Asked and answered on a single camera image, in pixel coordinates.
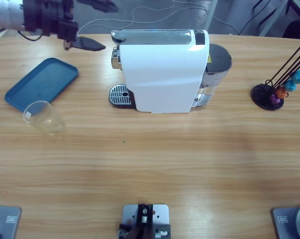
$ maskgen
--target floor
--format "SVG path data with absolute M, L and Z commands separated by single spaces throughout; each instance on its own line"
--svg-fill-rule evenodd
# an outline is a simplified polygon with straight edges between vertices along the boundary
M 201 4 L 209 9 L 209 0 L 179 0 L 190 1 L 193 3 Z M 239 31 L 243 28 L 246 22 L 252 18 L 258 11 L 260 11 L 266 4 L 267 0 L 264 0 L 256 9 L 252 11 L 253 5 L 258 0 L 218 0 L 214 16 L 234 25 Z M 122 20 L 132 20 L 131 12 L 138 6 L 147 6 L 154 9 L 163 9 L 171 7 L 172 0 L 113 0 L 118 6 L 119 12 L 117 13 L 103 13 L 93 9 L 90 6 L 77 3 L 75 1 L 75 20 L 79 26 L 83 26 L 89 21 L 94 19 L 114 18 Z M 242 34 L 258 35 L 261 29 L 264 27 L 258 27 L 258 23 L 267 16 L 272 10 L 274 10 L 281 0 L 271 0 L 267 7 L 244 29 Z M 172 14 L 176 10 L 185 7 L 195 7 L 195 5 L 188 3 L 175 3 L 171 9 L 163 11 L 153 11 L 146 8 L 139 8 L 134 12 L 135 21 L 141 22 L 154 22 Z M 134 23 L 126 29 L 202 29 L 204 28 L 207 14 L 201 9 L 185 9 L 179 11 L 169 17 L 168 19 L 152 23 L 152 24 L 140 24 Z M 267 36 L 281 37 L 288 26 L 288 24 L 294 20 L 298 20 L 298 15 L 291 9 L 287 15 L 282 12 L 279 19 L 273 25 L 268 32 Z M 114 20 L 103 20 L 92 23 L 104 24 L 113 28 L 120 28 L 129 25 L 129 22 L 119 22 Z M 237 34 L 235 30 L 215 19 L 212 20 L 209 33 L 212 34 Z M 111 29 L 103 26 L 91 26 L 83 30 L 83 33 L 110 33 Z

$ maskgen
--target chair leg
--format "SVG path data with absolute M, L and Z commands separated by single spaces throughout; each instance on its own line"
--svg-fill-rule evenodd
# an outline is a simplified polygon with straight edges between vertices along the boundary
M 287 3 L 288 3 L 288 0 L 281 0 L 281 3 L 277 7 L 277 10 L 272 15 L 272 17 L 268 19 L 267 24 L 264 26 L 262 31 L 259 33 L 259 36 L 266 36 L 269 29 L 273 26 L 274 22 L 278 19 L 280 13 L 282 13 L 282 11 L 285 9 Z
M 293 1 L 293 0 L 288 0 L 288 6 L 286 9 L 286 12 L 288 12 L 289 8 L 292 8 L 300 17 L 300 7 Z
M 286 8 L 286 14 L 289 12 L 289 8 L 290 8 L 290 3 L 288 2 L 287 8 Z
M 274 13 L 275 13 L 275 10 L 273 10 L 267 17 L 265 17 L 258 25 L 260 26 L 261 24 L 263 24 L 265 21 L 268 20 L 268 18 L 270 18 Z
M 253 7 L 253 10 L 262 2 L 263 0 L 259 0 Z

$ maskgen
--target coffee machine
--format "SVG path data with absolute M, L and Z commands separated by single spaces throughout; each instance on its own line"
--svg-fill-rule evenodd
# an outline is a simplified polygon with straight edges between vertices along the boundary
M 115 107 L 188 113 L 205 106 L 232 65 L 205 30 L 115 30 L 111 64 L 125 84 L 110 90 Z

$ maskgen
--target plastic cup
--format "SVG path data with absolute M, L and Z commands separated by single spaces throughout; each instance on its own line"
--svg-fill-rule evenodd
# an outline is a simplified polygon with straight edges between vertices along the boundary
M 36 101 L 24 111 L 24 121 L 46 134 L 56 135 L 65 128 L 60 114 L 47 102 Z

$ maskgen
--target blue tray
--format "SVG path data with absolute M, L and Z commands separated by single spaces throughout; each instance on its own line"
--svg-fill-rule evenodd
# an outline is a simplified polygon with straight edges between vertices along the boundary
M 78 77 L 78 69 L 56 58 L 41 62 L 5 95 L 5 100 L 24 112 L 35 101 L 52 102 Z

